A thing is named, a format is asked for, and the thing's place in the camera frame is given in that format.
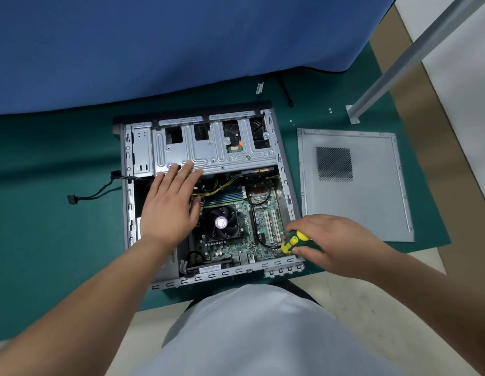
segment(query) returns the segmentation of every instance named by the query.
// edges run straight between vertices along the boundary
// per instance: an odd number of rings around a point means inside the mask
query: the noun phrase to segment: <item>metal bracket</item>
[[[349,109],[350,109],[350,108],[352,108],[352,105],[346,105],[346,106],[345,106],[345,108],[346,108],[346,112],[347,112],[347,114],[348,114],[348,113],[349,113]],[[352,125],[354,125],[354,124],[358,124],[358,123],[360,123],[360,122],[361,122],[361,121],[360,121],[360,120],[359,120],[357,117],[352,117],[352,118],[351,118],[351,117],[349,116],[349,120],[350,120],[350,123],[351,123]]]

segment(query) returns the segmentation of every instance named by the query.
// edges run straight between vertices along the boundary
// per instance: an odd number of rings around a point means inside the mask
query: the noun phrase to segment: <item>blue tablecloth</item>
[[[0,0],[0,114],[345,71],[393,1]]]

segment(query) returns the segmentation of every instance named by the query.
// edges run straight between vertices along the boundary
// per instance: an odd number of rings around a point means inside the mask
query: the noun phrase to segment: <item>white floor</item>
[[[414,256],[445,272],[436,248]],[[404,373],[420,376],[476,376],[450,346],[415,314],[376,286],[331,273],[293,279],[373,352]],[[124,376],[161,349],[166,332],[188,302],[136,313],[107,375]]]

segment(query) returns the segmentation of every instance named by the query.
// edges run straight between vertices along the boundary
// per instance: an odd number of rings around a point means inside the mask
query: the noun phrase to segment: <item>right hand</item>
[[[296,246],[293,254],[340,276],[369,281],[398,254],[363,226],[339,216],[307,215],[291,221],[286,231],[301,231],[322,249]]]

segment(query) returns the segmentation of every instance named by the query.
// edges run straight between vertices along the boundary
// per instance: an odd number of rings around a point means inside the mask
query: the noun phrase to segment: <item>green mat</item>
[[[286,71],[282,78],[293,108],[275,78],[265,82],[262,100],[271,100],[276,110],[295,187],[300,185],[296,128],[395,132],[416,241],[391,244],[402,252],[446,245],[446,228],[391,96],[371,107],[360,125],[351,126],[347,118],[345,106],[380,74],[367,45],[343,74]],[[120,169],[119,142],[111,132],[114,116],[251,102],[263,78],[108,105],[0,116],[0,340],[18,334],[123,252],[120,190],[96,201],[67,203],[68,194],[91,195],[107,183],[111,170]],[[308,263],[303,274],[318,271]],[[270,281],[261,277],[149,291],[141,309],[193,299],[215,288]]]

